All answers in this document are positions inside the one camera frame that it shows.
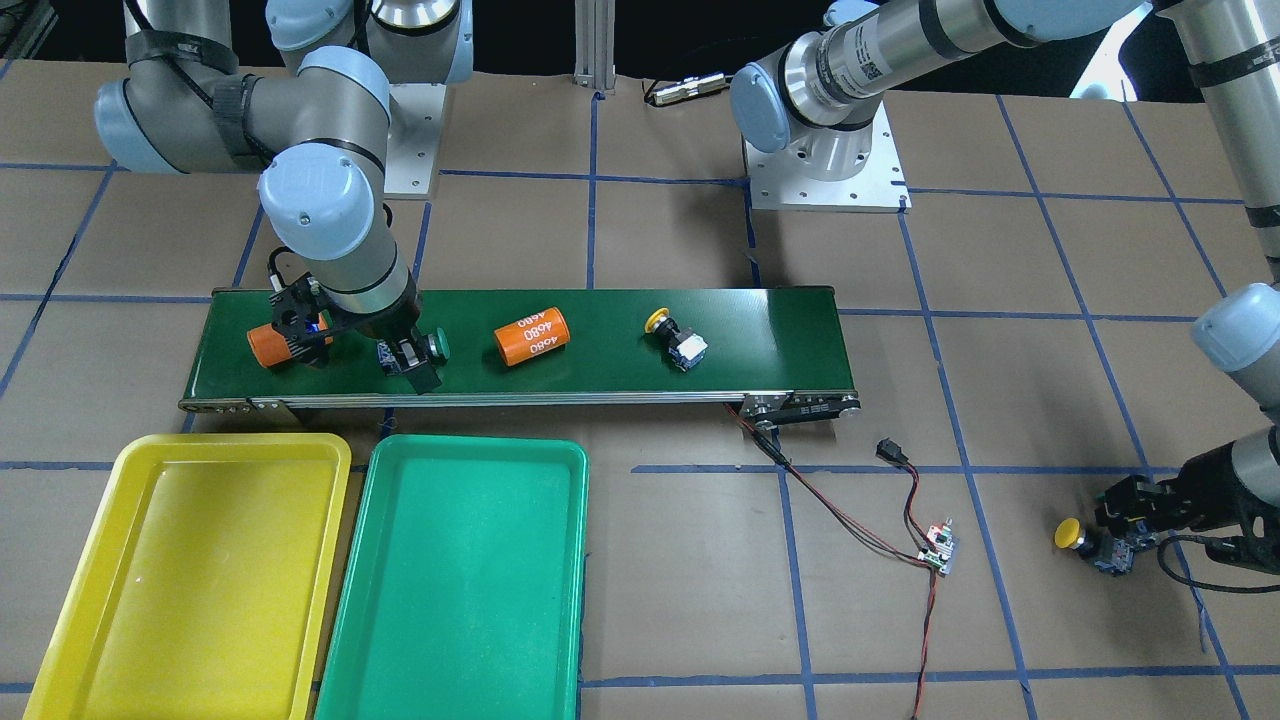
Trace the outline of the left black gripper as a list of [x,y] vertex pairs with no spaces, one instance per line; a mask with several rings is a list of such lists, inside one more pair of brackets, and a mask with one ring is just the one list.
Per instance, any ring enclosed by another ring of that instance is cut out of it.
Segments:
[[1144,475],[1129,475],[1097,496],[1100,502],[1146,511],[1155,529],[1207,532],[1239,527],[1243,484],[1236,477],[1233,450],[1235,442],[1219,446],[1185,461],[1175,477],[1153,482]]

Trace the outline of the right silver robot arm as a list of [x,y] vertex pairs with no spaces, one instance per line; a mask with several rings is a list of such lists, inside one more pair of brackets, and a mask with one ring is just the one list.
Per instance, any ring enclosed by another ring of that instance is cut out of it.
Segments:
[[454,85],[474,72],[470,1],[270,1],[265,20],[288,69],[243,72],[227,1],[128,1],[129,74],[102,86],[102,146],[134,173],[257,172],[259,197],[305,273],[274,290],[262,366],[324,366],[332,341],[378,343],[387,373],[419,393],[440,383],[440,332],[419,329],[421,300],[390,234],[384,199],[394,85]]

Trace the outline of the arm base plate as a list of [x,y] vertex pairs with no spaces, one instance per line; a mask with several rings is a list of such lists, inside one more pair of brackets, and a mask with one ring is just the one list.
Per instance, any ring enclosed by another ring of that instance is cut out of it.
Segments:
[[758,210],[899,213],[913,206],[886,106],[861,129],[808,129],[778,152],[742,141],[742,155]]
[[436,178],[436,160],[445,119],[444,85],[393,85],[384,195],[426,200]]

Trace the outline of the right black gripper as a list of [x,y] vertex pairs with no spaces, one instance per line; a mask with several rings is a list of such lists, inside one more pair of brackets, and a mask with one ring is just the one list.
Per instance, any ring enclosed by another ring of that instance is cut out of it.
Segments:
[[413,338],[419,329],[421,297],[417,290],[404,290],[387,307],[357,313],[339,300],[351,300],[347,293],[335,292],[335,337],[357,332],[371,340],[384,340],[396,348],[396,363],[401,375],[417,395],[435,391],[442,384],[434,361],[436,352],[431,338]]

